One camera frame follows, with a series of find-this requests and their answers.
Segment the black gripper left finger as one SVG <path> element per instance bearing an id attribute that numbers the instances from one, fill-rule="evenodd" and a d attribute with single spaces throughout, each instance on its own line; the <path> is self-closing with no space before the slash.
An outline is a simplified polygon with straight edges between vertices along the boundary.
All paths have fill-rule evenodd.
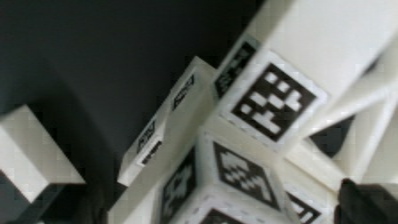
<path id="1" fill-rule="evenodd" d="M 49 185 L 33 201 L 10 183 L 0 182 L 0 224 L 104 224 L 108 210 L 126 187 Z"/>

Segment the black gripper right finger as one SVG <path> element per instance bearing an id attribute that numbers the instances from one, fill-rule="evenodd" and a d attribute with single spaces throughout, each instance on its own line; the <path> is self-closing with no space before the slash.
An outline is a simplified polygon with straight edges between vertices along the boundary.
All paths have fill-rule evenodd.
<path id="1" fill-rule="evenodd" d="M 398 224 L 398 184 L 341 181 L 333 224 Z"/>

